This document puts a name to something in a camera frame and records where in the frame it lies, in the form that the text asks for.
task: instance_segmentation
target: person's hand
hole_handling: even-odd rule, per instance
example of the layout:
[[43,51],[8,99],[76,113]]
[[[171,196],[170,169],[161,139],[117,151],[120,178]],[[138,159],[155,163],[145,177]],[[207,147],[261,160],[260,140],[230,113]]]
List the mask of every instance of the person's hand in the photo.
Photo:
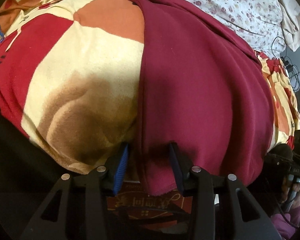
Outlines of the person's hand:
[[292,205],[291,205],[291,208],[293,209],[293,208],[297,208],[300,206],[300,183],[293,184],[293,185],[291,185],[291,184],[292,184],[292,182],[288,181],[287,178],[284,177],[282,187],[281,187],[281,189],[282,189],[281,203],[284,203],[287,201],[288,192],[289,192],[290,187],[292,186],[292,189],[297,192],[297,195],[294,198]]

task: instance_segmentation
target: maroon cloth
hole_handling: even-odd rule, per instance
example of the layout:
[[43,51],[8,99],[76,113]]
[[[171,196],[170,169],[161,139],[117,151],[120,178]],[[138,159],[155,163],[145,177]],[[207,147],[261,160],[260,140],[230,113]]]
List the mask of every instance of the maroon cloth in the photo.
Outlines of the maroon cloth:
[[185,0],[131,0],[142,10],[145,46],[138,98],[137,167],[146,191],[176,187],[167,144],[195,165],[244,184],[260,174],[273,102],[250,46]]
[[[285,217],[292,224],[298,226],[300,223],[300,206],[290,209],[289,213],[285,214]],[[284,237],[286,240],[289,240],[296,232],[296,229],[289,225],[281,214],[273,215],[271,217],[271,221],[274,224],[274,227],[278,230],[280,236]]]

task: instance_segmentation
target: floral bedsheet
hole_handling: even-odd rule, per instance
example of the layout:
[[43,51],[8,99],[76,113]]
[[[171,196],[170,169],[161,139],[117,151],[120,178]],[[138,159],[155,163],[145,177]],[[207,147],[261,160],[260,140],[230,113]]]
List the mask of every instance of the floral bedsheet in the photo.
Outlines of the floral bedsheet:
[[278,0],[188,0],[234,30],[254,50],[279,56],[284,51]]

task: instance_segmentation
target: bolt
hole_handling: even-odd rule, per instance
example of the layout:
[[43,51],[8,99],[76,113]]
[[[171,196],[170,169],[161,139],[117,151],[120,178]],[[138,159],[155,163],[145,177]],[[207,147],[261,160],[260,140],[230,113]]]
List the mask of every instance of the bolt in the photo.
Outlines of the bolt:
[[70,179],[70,174],[68,174],[68,173],[63,174],[63,175],[61,176],[61,179],[63,179],[63,180]]
[[232,180],[232,181],[235,181],[235,180],[237,179],[237,176],[234,175],[234,174],[229,174],[229,175],[228,175],[228,179],[229,179],[229,180]]
[[199,166],[193,166],[191,169],[192,169],[193,172],[200,172],[201,171],[201,168]]
[[99,166],[98,168],[97,168],[97,172],[104,172],[104,171],[106,171],[106,167],[105,166]]

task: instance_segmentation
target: black clamp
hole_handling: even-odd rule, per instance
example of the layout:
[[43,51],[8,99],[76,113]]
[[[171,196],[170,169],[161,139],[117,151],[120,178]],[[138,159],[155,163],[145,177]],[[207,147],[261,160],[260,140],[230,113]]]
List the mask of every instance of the black clamp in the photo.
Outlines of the black clamp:
[[[280,240],[266,213],[234,174],[226,178],[209,174],[169,144],[170,164],[178,190],[193,196],[188,240]],[[128,145],[87,175],[64,174],[31,218],[20,240],[108,240],[111,229],[107,196],[121,188],[128,162]],[[219,195],[221,230],[216,230],[214,199]]]
[[234,174],[224,178],[194,166],[175,142],[169,145],[169,156],[178,190],[183,196],[194,197],[188,239],[216,239],[215,194],[222,214],[220,239],[281,239],[265,211]]

